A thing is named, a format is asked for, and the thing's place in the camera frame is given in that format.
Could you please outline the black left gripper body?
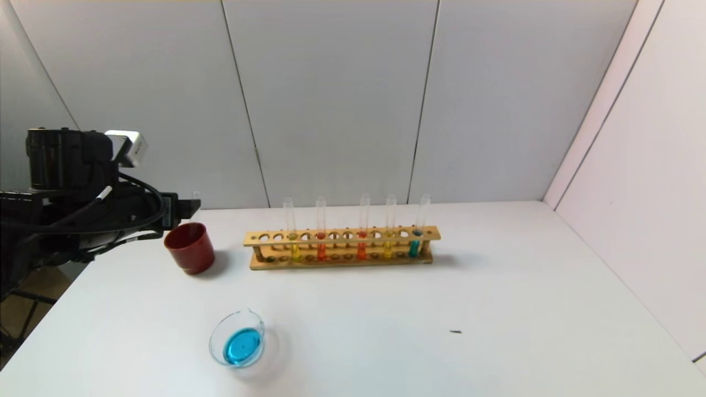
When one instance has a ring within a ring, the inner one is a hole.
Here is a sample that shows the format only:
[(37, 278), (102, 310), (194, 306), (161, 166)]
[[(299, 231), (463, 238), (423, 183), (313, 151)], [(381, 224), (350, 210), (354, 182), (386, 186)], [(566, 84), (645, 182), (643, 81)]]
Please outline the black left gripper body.
[[(127, 223), (137, 223), (149, 218), (157, 212), (159, 207), (164, 209), (160, 219), (150, 224), (144, 224), (141, 228), (131, 228), (130, 231), (165, 232), (173, 229), (175, 224), (179, 223), (175, 219), (175, 214), (178, 213), (175, 209), (178, 206), (178, 195), (173, 192), (157, 194), (149, 189), (131, 187), (121, 192), (117, 199), (119, 218)], [(162, 206), (159, 205), (159, 199), (162, 199)]]

